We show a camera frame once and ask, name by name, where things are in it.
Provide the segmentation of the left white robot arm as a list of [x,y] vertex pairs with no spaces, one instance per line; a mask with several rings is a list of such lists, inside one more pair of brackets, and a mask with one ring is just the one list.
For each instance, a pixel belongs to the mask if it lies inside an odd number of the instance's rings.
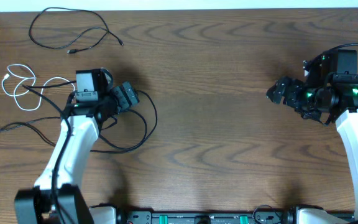
[[105,68],[77,71],[76,90],[58,110],[61,130],[50,160],[34,186],[15,197],[18,223],[117,223],[114,206],[87,206],[81,183],[103,123],[138,103],[131,84],[115,85]]

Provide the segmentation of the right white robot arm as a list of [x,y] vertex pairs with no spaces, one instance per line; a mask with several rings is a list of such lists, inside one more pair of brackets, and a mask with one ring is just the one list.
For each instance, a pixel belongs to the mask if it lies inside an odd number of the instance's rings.
[[358,223],[358,44],[345,44],[303,62],[305,81],[282,77],[266,92],[275,104],[283,103],[303,119],[335,124],[351,172],[355,196],[352,223]]

